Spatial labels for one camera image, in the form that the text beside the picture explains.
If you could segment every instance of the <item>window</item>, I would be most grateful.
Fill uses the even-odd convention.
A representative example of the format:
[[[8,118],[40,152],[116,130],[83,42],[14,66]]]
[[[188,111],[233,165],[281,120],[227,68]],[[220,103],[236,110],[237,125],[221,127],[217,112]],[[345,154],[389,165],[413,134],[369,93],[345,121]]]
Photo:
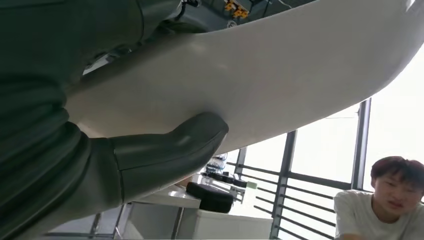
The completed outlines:
[[[279,172],[287,134],[282,134],[247,147],[244,165]]]
[[[371,187],[371,167],[387,156],[424,163],[424,48],[404,71],[371,99],[363,188]]]
[[[237,158],[239,157],[239,151],[240,151],[239,149],[236,149],[236,150],[227,152],[225,167],[222,170],[223,172],[229,172],[230,174],[234,174],[236,167],[227,163],[233,163],[233,164],[237,163]]]
[[[246,169],[246,168],[243,169],[243,174],[273,182],[273,183],[270,183],[267,181],[261,181],[261,180],[250,178],[247,176],[243,176],[241,178],[244,181],[249,181],[249,182],[253,182],[257,184],[258,189],[256,189],[255,194],[256,194],[256,197],[259,197],[261,199],[258,199],[258,198],[255,199],[253,204],[262,209],[272,212],[274,207],[274,201],[276,198],[275,192],[277,191],[277,182],[278,182],[279,176],[260,172],[260,171],[255,171],[251,169]]]
[[[287,181],[287,185],[291,187],[296,187],[303,190],[312,191],[319,194],[324,194],[329,197],[335,196],[338,192],[340,192],[340,189],[332,188],[328,186],[323,186],[315,183],[309,183],[305,181],[300,181],[296,179],[289,179]],[[310,239],[310,240],[327,240],[328,237],[331,237],[331,239],[334,238],[334,235],[336,233],[336,228],[334,225],[336,224],[336,214],[331,212],[330,210],[333,209],[334,201],[332,199],[324,198],[321,196],[316,196],[310,193],[294,190],[291,188],[287,188],[285,192],[286,196],[294,198],[289,199],[286,198],[284,200],[284,208],[282,210],[282,216],[286,219],[281,219],[280,226],[286,230],[289,230],[290,232],[299,235],[303,238]],[[320,207],[323,207],[324,209],[320,209],[308,204],[301,203],[297,200],[308,202]],[[312,219],[308,216],[305,216],[299,212],[306,213],[309,215],[312,215],[314,217],[317,217],[321,220],[324,220],[326,222],[329,222],[333,225],[329,225],[327,223],[323,223],[321,221]],[[317,230],[324,235],[327,235],[328,237],[319,235],[315,232],[312,232],[310,230],[307,230],[299,225],[296,225],[295,223],[291,221],[295,221],[297,223],[300,223],[302,225],[305,225],[307,227],[310,227],[314,230]],[[286,233],[282,230],[279,231],[278,237],[280,239],[284,240],[297,240],[298,238],[290,235],[289,233]]]
[[[350,183],[359,104],[297,130],[291,171]]]

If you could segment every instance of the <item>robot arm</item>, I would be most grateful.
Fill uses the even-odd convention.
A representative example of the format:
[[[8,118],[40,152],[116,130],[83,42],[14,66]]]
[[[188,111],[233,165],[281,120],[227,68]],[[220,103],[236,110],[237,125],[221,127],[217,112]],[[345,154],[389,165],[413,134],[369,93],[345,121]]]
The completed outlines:
[[[178,4],[0,1],[0,240],[117,207],[208,162],[228,132],[213,113],[167,134],[90,139],[63,108],[91,59],[143,40]]]

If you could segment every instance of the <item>man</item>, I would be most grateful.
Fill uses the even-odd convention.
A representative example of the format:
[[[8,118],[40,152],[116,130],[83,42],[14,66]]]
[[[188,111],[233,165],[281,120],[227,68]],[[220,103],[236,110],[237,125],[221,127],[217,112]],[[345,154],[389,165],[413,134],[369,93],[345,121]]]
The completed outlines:
[[[424,165],[400,156],[371,169],[374,193],[348,190],[334,197],[336,240],[424,239]]]

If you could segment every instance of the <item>cable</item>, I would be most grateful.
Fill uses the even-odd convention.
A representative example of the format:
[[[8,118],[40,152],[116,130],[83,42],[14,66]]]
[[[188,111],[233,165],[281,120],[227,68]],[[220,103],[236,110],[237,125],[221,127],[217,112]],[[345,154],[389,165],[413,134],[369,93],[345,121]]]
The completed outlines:
[[[289,7],[290,9],[292,9],[293,7],[288,5],[287,3],[283,2],[283,0],[278,0],[282,5]]]

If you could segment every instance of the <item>equipment on desk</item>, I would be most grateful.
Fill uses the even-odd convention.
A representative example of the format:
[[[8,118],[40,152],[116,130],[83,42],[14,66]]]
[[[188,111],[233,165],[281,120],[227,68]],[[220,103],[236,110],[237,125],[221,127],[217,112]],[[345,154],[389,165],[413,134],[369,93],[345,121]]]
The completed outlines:
[[[218,190],[205,184],[190,182],[187,185],[186,192],[200,199],[199,209],[206,211],[228,213],[234,202],[231,193]]]

